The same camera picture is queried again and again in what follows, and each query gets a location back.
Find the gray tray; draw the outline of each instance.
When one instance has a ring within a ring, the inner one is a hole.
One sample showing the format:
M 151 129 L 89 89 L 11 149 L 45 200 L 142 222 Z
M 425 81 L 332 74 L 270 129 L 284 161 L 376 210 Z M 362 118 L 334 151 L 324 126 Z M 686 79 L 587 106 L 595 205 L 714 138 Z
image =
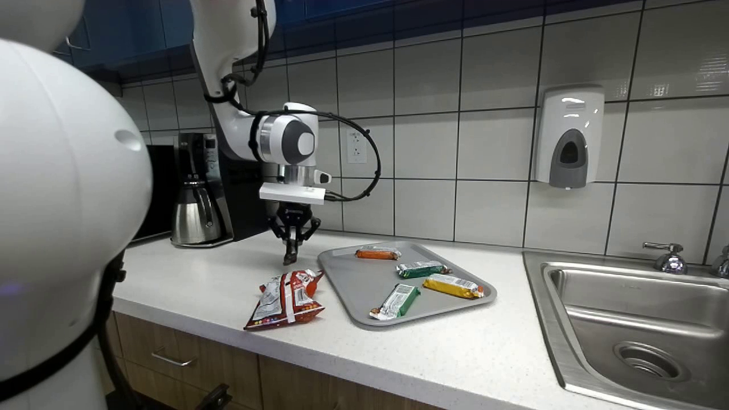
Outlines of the gray tray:
M 377 246 L 377 248 L 393 248 L 400 253 L 399 261 L 360 261 L 356 252 L 362 246 Z M 480 305 L 489 305 L 497 298 L 497 290 L 489 284 L 472 277 L 469 271 L 461 270 L 458 265 L 425 252 L 423 246 L 409 241 L 388 241 L 388 245 L 362 245 L 351 248 L 334 248 L 319 256 L 319 268 L 340 294 L 343 311 L 348 317 L 365 328 L 390 328 L 409 322 L 418 322 L 425 317 L 437 317 L 458 311 L 472 311 Z M 421 261 L 439 261 L 452 268 L 452 274 L 458 279 L 473 280 L 482 286 L 482 298 L 455 298 L 449 294 L 423 290 L 423 279 L 400 280 L 393 277 L 396 265 L 421 263 Z M 370 311 L 377 309 L 396 284 L 416 286 L 421 297 L 413 303 L 406 317 L 393 322 L 373 322 L 366 317 Z

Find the kitchen counter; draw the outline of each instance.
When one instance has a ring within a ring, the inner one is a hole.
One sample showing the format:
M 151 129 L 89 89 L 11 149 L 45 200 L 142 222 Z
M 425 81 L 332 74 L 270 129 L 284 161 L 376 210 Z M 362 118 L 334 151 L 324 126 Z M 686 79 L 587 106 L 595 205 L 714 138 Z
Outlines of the kitchen counter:
M 371 241 L 381 239 L 314 235 L 293 268 L 316 270 L 319 253 Z M 365 330 L 322 280 L 316 301 L 326 311 L 316 322 L 243 334 L 257 287 L 284 271 L 283 245 L 265 232 L 205 252 L 179 252 L 169 239 L 129 248 L 113 311 L 439 409 L 620 409 L 559 386 L 519 253 L 458 245 L 425 248 L 491 284 L 497 301 Z

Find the yellow item on tray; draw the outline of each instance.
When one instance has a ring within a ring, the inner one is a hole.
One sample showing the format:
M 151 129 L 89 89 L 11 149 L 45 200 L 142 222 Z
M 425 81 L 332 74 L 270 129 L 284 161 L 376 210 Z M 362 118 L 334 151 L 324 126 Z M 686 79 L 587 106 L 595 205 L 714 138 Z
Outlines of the yellow item on tray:
M 482 298 L 482 287 L 478 284 L 458 277 L 432 274 L 423 280 L 423 287 L 458 298 Z

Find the snack wrapper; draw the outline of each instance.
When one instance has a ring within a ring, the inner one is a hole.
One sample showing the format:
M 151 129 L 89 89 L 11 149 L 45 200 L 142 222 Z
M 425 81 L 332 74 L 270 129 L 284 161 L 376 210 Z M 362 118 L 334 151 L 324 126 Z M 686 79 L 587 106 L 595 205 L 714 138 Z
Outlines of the snack wrapper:
M 314 301 L 322 274 L 297 270 L 259 287 L 246 330 L 313 322 L 324 309 Z

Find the cabinet handle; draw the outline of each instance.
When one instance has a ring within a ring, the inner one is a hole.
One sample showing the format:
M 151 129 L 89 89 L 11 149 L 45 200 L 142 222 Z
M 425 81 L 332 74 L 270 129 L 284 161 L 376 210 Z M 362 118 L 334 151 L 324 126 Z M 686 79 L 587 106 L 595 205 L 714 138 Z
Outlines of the cabinet handle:
M 152 360 L 160 360 L 160 363 L 167 363 L 171 367 L 179 367 L 179 370 L 187 370 L 192 367 L 196 360 L 174 360 L 174 358 L 167 358 L 167 356 L 160 356 L 160 354 L 151 354 Z

